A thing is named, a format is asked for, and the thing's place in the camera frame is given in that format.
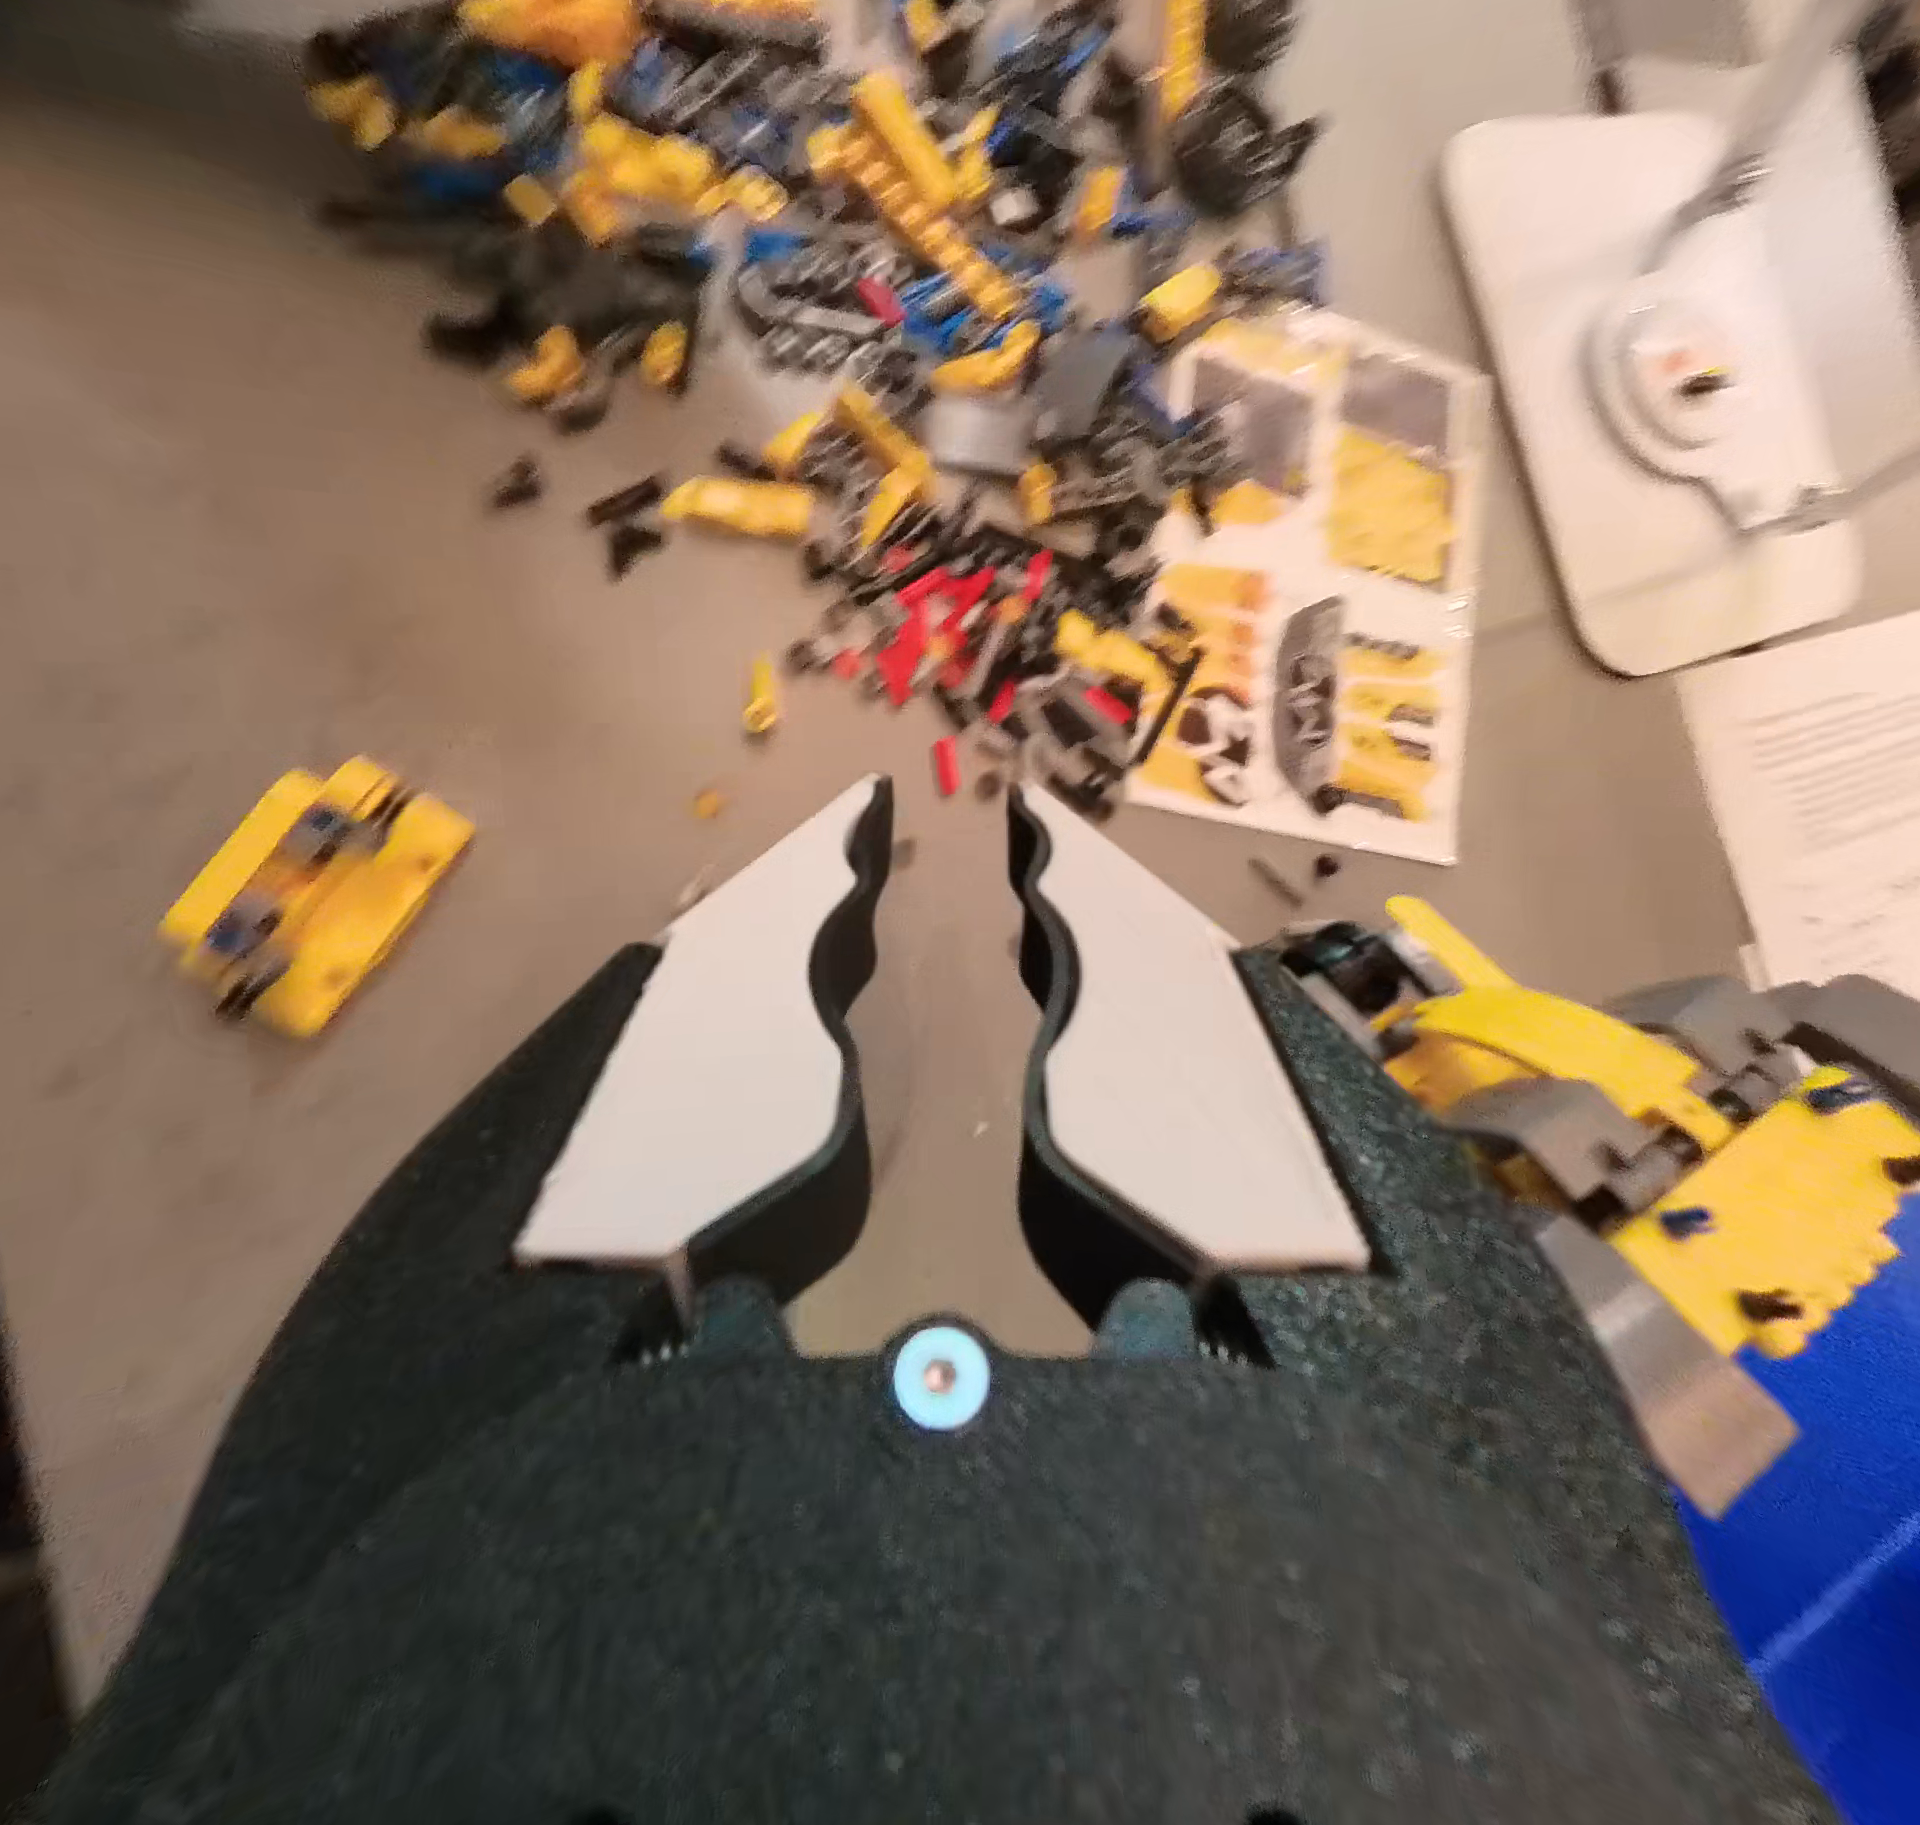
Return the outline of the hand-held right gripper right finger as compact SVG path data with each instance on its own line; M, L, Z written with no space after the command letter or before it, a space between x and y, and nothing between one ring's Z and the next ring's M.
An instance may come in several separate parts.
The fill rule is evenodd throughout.
M1233 935L1056 795L1006 804L1019 971L1020 1233L1098 1324L1134 1282L1356 1276L1370 1235Z

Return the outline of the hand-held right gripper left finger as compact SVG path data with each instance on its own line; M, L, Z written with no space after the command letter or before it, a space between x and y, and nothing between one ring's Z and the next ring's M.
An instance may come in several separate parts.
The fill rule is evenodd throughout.
M875 1182L850 1014L893 845L868 773L667 926L516 1266L647 1273L690 1315L723 1280L787 1306L847 1260Z

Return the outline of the pile of toy building pieces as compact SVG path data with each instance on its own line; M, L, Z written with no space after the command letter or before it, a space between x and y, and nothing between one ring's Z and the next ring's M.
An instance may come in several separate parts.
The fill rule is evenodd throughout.
M1170 596L1168 517L1258 517L1249 442L1164 373L1237 309L1318 304L1310 244L1201 223L1283 206L1321 136L1267 80L1300 0L853 0L899 68L833 57L826 0L426 0L307 39L308 108L370 160L324 206L440 254L423 326L555 430L635 380L684 397L723 284L761 373L826 399L706 470L585 510L611 580L698 533L789 547L833 594L784 654L890 707L929 696L958 793L1019 776L1104 821L1176 724L1233 787L1251 734Z

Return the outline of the small yellow toy assembly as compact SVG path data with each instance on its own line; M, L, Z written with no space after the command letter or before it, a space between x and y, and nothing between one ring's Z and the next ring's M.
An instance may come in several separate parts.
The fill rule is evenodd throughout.
M308 1040L457 867L476 827L370 755L276 778L172 902L157 938L228 1021Z

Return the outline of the yellow grey toy vehicle model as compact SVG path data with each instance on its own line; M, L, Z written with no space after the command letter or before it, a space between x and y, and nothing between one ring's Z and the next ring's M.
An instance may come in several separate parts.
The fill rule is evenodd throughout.
M1416 897L1282 962L1525 1206L1654 1466L1721 1521L1801 1438L1784 1361L1899 1257L1915 1195L1915 996L1865 974L1664 981L1607 1007L1524 986Z

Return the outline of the yellow grey sticker sheet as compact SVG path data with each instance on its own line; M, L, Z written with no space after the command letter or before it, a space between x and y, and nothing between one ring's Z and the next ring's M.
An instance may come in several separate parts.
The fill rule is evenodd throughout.
M1170 404L1229 474L1156 535L1199 663L1127 780L1143 809L1430 867L1460 857L1491 422L1484 373L1329 311L1219 322Z

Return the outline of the printed paper sheet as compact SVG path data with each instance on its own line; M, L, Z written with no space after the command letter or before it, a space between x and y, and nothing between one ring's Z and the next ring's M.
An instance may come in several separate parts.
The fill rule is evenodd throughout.
M1676 689L1759 968L1919 996L1919 613L1702 663Z

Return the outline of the white stand base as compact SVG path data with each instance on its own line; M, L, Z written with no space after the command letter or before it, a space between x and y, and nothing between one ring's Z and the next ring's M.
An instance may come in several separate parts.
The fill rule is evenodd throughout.
M1706 114L1508 116L1440 186L1575 639L1654 676L1861 598L1828 420L1757 196L1696 218Z

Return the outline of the blue plastic bin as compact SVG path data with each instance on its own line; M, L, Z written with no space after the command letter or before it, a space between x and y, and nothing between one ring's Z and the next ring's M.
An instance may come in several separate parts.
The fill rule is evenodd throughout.
M1848 1821L1919 1818L1919 1312L1889 1273L1789 1358L1740 1367L1799 1424L1682 1526L1740 1658Z

